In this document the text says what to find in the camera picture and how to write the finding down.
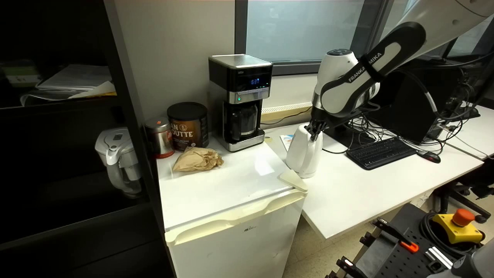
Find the food package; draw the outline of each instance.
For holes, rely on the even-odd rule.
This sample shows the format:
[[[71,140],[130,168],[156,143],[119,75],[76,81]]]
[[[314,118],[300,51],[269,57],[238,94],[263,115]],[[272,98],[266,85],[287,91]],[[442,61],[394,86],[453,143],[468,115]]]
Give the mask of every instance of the food package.
[[[173,173],[207,171],[220,166],[223,159],[213,148],[189,146],[173,165]]]

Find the mini fridge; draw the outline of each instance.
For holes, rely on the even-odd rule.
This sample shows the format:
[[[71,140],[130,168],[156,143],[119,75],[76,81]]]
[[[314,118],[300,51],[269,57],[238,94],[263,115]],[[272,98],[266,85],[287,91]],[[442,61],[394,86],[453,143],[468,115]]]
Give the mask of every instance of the mini fridge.
[[[165,242],[178,278],[281,278],[306,188],[261,143],[238,152],[215,149],[224,163],[173,174],[179,154],[158,160]]]

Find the canister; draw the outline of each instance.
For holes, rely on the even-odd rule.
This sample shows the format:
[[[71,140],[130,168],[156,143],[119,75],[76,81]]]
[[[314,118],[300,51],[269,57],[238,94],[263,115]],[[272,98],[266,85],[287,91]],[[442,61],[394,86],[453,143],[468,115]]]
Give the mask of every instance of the canister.
[[[150,143],[158,159],[169,157],[175,152],[172,142],[172,129],[167,117],[156,115],[147,123]]]
[[[175,149],[209,145],[207,108],[198,101],[179,101],[169,109]]]

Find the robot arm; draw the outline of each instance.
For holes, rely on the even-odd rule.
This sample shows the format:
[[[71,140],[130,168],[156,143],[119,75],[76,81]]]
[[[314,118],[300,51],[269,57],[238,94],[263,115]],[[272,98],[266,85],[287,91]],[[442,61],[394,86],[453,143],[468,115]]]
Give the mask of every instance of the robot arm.
[[[467,32],[494,13],[493,0],[419,0],[374,49],[355,60],[331,51],[321,60],[309,131],[318,134],[326,115],[348,117],[369,88],[400,64]]]

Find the black coffee maker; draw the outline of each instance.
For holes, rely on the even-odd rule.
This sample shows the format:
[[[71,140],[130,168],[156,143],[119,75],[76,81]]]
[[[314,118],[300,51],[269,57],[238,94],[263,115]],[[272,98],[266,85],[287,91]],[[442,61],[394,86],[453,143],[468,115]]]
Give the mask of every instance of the black coffee maker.
[[[209,58],[212,118],[229,151],[264,142],[261,109],[270,94],[272,68],[270,61],[247,54]]]

